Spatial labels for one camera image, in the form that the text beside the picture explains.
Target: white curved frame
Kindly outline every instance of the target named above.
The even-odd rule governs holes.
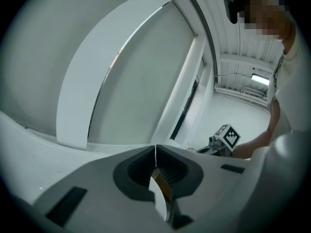
[[[105,16],[87,35],[61,87],[56,116],[59,144],[86,149],[96,97],[116,54],[145,19],[170,1],[128,0]]]

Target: gray panel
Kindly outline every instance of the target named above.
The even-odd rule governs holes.
[[[193,41],[169,3],[152,16],[120,53],[104,82],[89,141],[150,143]]]
[[[2,45],[0,110],[55,135],[58,97],[73,55],[90,30],[126,1],[28,0]]]

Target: cable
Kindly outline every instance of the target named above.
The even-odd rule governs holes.
[[[229,74],[226,74],[226,75],[215,75],[215,77],[225,77],[225,76],[229,76],[229,75],[231,75],[231,74],[237,74],[237,75],[245,76],[245,77],[247,77],[247,78],[251,78],[251,76],[239,74],[239,73],[237,73],[237,72],[229,73]]]

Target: black rectangular slot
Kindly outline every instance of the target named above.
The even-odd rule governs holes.
[[[46,217],[63,227],[85,196],[86,192],[86,189],[75,186],[52,208],[49,213],[46,214]]]
[[[235,173],[243,173],[245,170],[245,168],[243,168],[243,167],[232,166],[232,165],[228,165],[228,164],[224,164],[220,168],[231,171],[231,172],[235,172]]]

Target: person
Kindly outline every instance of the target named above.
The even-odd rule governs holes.
[[[246,25],[255,27],[263,35],[272,35],[284,47],[283,55],[269,82],[267,104],[271,117],[267,130],[254,140],[238,145],[232,153],[233,158],[247,159],[256,149],[268,146],[280,135],[291,131],[289,121],[280,108],[275,94],[306,58],[303,56],[304,51],[301,50],[304,46],[298,28],[290,18],[289,12],[280,5],[279,0],[235,0],[235,2],[238,4],[239,15]]]

